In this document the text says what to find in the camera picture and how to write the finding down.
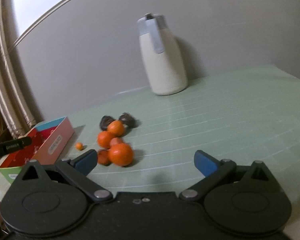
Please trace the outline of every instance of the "white thermos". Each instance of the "white thermos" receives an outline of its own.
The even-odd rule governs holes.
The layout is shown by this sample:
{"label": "white thermos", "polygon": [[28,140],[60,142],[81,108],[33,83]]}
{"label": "white thermos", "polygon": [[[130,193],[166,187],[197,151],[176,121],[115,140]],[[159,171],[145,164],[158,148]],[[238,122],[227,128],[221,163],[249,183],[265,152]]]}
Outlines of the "white thermos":
{"label": "white thermos", "polygon": [[171,95],[188,85],[178,44],[163,15],[146,14],[138,20],[143,64],[152,91]]}

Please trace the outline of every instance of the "box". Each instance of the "box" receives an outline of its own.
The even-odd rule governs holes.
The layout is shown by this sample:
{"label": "box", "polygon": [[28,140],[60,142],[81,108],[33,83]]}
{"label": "box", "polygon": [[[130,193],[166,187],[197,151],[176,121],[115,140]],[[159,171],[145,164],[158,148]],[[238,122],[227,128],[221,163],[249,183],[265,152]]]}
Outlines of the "box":
{"label": "box", "polygon": [[42,165],[54,164],[73,133],[68,117],[37,124],[26,134],[32,138],[32,144],[9,154],[0,165],[0,173],[12,183],[22,166],[31,159]]}

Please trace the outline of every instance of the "fabric curtain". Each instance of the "fabric curtain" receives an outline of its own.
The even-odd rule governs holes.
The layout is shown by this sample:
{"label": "fabric curtain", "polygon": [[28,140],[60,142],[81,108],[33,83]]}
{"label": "fabric curtain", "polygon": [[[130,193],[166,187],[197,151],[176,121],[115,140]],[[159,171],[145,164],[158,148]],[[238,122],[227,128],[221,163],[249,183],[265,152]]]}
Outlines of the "fabric curtain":
{"label": "fabric curtain", "polygon": [[0,0],[0,112],[15,138],[25,135],[36,125],[21,93],[9,57],[2,21],[2,0]]}

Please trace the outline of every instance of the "metal screw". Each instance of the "metal screw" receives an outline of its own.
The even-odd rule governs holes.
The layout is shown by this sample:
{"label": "metal screw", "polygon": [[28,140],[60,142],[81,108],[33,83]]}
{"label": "metal screw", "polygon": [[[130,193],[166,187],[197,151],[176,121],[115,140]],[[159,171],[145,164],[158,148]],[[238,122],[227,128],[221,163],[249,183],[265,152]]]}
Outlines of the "metal screw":
{"label": "metal screw", "polygon": [[150,198],[144,197],[144,198],[142,199],[142,201],[143,201],[143,202],[150,202]]}
{"label": "metal screw", "polygon": [[106,198],[110,196],[110,192],[106,189],[99,189],[94,193],[94,195],[97,198]]}
{"label": "metal screw", "polygon": [[142,200],[139,198],[132,200],[132,203],[134,203],[134,204],[141,204],[141,202],[142,202]]}
{"label": "metal screw", "polygon": [[186,189],[183,192],[181,192],[181,194],[185,198],[193,198],[193,197],[196,197],[198,195],[198,192],[196,192],[194,189]]}

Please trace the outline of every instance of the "small orange ball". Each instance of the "small orange ball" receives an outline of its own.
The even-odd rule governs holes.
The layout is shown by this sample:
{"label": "small orange ball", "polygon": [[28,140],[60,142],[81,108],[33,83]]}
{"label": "small orange ball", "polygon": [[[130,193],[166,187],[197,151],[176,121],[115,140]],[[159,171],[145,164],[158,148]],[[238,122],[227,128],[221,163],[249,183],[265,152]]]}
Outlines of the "small orange ball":
{"label": "small orange ball", "polygon": [[124,134],[123,123],[119,120],[115,120],[108,125],[107,131],[115,134],[116,136],[122,136]]}
{"label": "small orange ball", "polygon": [[102,165],[110,164],[107,150],[98,150],[98,163]]}
{"label": "small orange ball", "polygon": [[109,160],[118,166],[127,166],[133,160],[133,150],[126,143],[113,145],[108,151]]}
{"label": "small orange ball", "polygon": [[81,142],[77,142],[74,147],[79,151],[83,150],[83,144]]}
{"label": "small orange ball", "polygon": [[114,134],[108,131],[102,131],[98,134],[97,143],[100,147],[109,149],[110,148],[110,141],[115,137]]}
{"label": "small orange ball", "polygon": [[121,138],[119,138],[119,137],[113,138],[110,141],[110,148],[111,148],[111,146],[119,144],[119,143],[123,143],[123,140]]}

